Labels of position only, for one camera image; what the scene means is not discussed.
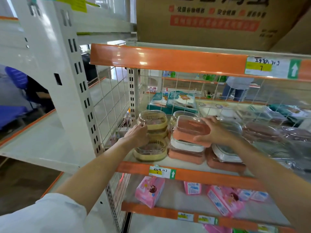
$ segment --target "blue chair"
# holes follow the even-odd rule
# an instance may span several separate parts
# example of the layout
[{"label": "blue chair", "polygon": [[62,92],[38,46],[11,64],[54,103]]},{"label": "blue chair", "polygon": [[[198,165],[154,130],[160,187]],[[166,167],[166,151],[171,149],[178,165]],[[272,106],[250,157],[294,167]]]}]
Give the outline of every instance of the blue chair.
[{"label": "blue chair", "polygon": [[25,93],[23,93],[23,91],[25,89],[27,89],[27,83],[28,83],[28,79],[27,79],[27,74],[24,74],[23,72],[19,71],[19,70],[16,70],[14,68],[11,68],[11,67],[8,67],[6,66],[5,67],[5,72],[6,74],[10,77],[10,79],[13,81],[14,85],[22,90],[22,95],[23,97],[29,101],[29,104],[31,106],[31,108],[33,109],[33,106],[31,104],[31,101],[29,100],[29,98],[26,96]]}]

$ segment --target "white sleeve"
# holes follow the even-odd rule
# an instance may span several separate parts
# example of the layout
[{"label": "white sleeve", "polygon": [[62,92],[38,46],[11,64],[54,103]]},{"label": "white sleeve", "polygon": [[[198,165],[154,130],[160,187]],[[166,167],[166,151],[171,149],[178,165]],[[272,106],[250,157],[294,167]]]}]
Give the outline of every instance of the white sleeve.
[{"label": "white sleeve", "polygon": [[1,233],[84,233],[84,206],[68,196],[46,194],[35,204],[0,216]]}]

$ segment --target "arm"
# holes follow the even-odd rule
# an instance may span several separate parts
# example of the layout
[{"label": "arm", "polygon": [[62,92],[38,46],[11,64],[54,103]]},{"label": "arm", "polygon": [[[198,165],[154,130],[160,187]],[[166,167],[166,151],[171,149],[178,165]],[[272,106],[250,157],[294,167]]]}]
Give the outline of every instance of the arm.
[{"label": "arm", "polygon": [[211,117],[203,120],[211,133],[197,136],[197,141],[209,141],[230,146],[248,169],[262,182],[276,205],[298,232],[308,232],[311,219],[311,184],[291,170],[263,155],[247,141],[235,137]]},{"label": "arm", "polygon": [[80,168],[56,193],[66,195],[83,205],[89,213],[103,193],[119,163],[131,149],[148,143],[147,126],[136,125],[115,145]]},{"label": "arm", "polygon": [[50,99],[51,96],[49,93],[45,93],[45,92],[36,92],[38,97],[41,99]]}]

